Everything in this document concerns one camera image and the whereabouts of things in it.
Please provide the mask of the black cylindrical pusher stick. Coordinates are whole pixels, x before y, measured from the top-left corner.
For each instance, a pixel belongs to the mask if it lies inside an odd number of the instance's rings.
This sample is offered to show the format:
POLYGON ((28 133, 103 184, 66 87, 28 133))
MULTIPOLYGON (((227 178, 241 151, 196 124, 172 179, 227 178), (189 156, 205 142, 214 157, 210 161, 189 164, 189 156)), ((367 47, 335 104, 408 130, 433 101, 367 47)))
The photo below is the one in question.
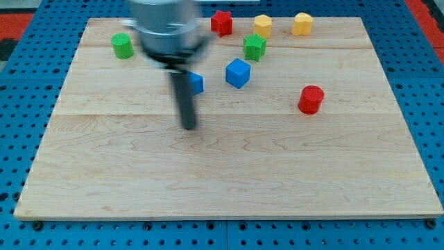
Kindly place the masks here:
POLYGON ((189 74, 187 71, 172 69, 169 76, 176 97, 181 126, 186 130, 194 130, 197 119, 189 74))

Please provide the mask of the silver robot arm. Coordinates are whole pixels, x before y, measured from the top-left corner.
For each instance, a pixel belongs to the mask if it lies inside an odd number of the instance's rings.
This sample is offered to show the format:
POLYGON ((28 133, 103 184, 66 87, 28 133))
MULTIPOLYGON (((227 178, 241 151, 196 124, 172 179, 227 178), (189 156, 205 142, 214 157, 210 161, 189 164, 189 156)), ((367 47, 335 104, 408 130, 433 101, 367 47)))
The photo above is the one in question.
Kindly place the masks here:
POLYGON ((146 57, 168 71, 181 126, 197 127, 189 69, 203 56, 214 39, 198 19, 192 0, 127 0, 132 21, 146 57))

